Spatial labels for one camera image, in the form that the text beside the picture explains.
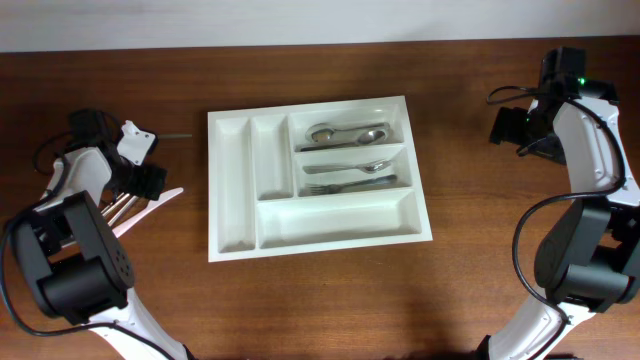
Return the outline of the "steel tablespoon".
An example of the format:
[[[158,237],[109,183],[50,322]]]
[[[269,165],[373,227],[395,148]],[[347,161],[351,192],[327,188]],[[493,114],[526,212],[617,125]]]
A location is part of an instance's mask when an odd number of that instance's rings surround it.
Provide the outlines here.
[[[352,141],[347,141],[342,143],[331,143],[326,145],[306,146],[301,148],[300,152],[373,145],[373,144],[381,143],[386,139],[386,137],[387,137],[387,132],[384,130],[371,130],[371,131],[362,133],[359,137],[357,137]]]
[[[328,123],[321,123],[309,128],[305,136],[312,143],[331,144],[352,141],[362,133],[371,130],[384,130],[387,132],[387,137],[392,133],[391,126],[387,122],[355,127],[335,127]]]

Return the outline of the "small teaspoon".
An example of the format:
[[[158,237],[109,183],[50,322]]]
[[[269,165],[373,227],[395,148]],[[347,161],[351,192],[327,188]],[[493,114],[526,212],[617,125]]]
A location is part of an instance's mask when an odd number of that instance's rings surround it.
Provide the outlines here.
[[[161,134],[157,136],[158,139],[185,139],[192,138],[192,134]]]

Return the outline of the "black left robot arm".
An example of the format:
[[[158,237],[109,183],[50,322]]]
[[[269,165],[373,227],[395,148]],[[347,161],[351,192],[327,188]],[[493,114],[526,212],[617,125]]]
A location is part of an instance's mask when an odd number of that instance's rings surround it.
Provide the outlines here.
[[[10,250],[40,311],[63,318],[68,327],[36,330],[18,315],[8,291],[1,299],[25,333],[56,337],[90,331],[125,359],[190,359],[145,308],[134,289],[135,274],[101,203],[140,198],[150,205],[170,199],[167,171],[146,163],[155,133],[120,122],[113,115],[82,109],[68,117],[65,145],[54,154],[51,179],[42,197],[5,225],[2,250]]]

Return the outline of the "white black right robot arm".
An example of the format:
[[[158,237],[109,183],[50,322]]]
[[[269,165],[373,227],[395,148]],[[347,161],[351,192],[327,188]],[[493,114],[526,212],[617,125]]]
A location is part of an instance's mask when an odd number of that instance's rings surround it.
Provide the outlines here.
[[[611,82],[586,76],[586,52],[560,47],[541,61],[536,87],[514,87],[529,108],[510,107],[489,94],[499,111],[489,140],[517,145],[564,165],[571,190],[544,199],[519,219],[512,263],[529,296],[511,321],[486,336],[478,359],[547,359],[577,325],[630,302],[639,291],[639,185],[619,133],[619,97]],[[520,237],[537,211],[567,201],[569,207],[538,246],[535,281],[519,261]]]

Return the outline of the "white plastic knife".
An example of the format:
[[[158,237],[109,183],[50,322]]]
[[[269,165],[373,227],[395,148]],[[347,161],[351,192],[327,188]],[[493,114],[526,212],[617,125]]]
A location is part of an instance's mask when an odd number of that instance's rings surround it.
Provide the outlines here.
[[[140,222],[147,215],[152,213],[154,210],[156,210],[158,207],[162,206],[166,202],[182,194],[183,192],[184,192],[184,189],[182,187],[178,187],[178,188],[174,188],[161,193],[157,200],[150,200],[143,210],[141,210],[137,214],[133,215],[131,218],[127,219],[123,223],[116,226],[113,229],[114,235],[117,238],[120,238],[123,234],[129,231],[132,227],[134,227],[138,222]]]

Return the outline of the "steel fork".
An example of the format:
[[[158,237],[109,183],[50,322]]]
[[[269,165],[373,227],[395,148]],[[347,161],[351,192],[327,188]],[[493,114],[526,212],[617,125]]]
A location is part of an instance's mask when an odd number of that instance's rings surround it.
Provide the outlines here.
[[[303,166],[302,170],[307,174],[320,174],[329,172],[339,172],[347,170],[358,170],[366,174],[373,174],[382,171],[392,165],[391,160],[377,160],[369,163],[357,165],[315,165]]]
[[[311,195],[327,195],[341,193],[346,189],[361,187],[361,186],[378,186],[378,185],[391,185],[396,183],[398,177],[395,174],[360,180],[354,182],[346,182],[340,184],[328,184],[328,185],[309,185],[308,190]]]

